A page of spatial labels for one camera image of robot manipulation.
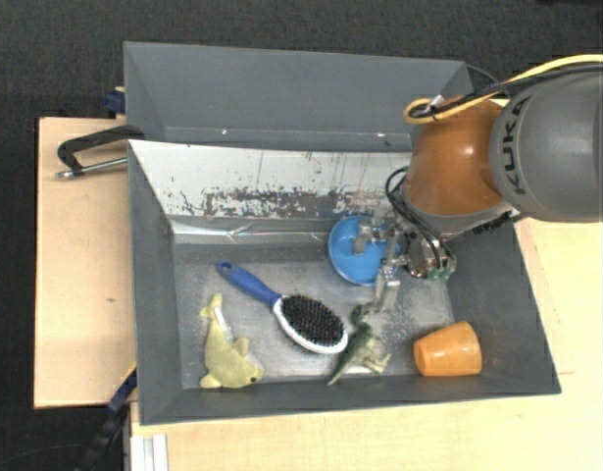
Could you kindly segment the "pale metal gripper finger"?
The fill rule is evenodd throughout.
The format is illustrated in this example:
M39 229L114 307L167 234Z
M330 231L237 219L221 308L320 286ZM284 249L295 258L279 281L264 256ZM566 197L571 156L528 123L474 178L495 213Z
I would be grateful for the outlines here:
M370 243L384 240L381 224L373 219L361 219L357 224L357 232L353 238L353 252L363 254Z
M375 313L393 310L400 289L400 281L393 269L380 267L374 285L373 311Z

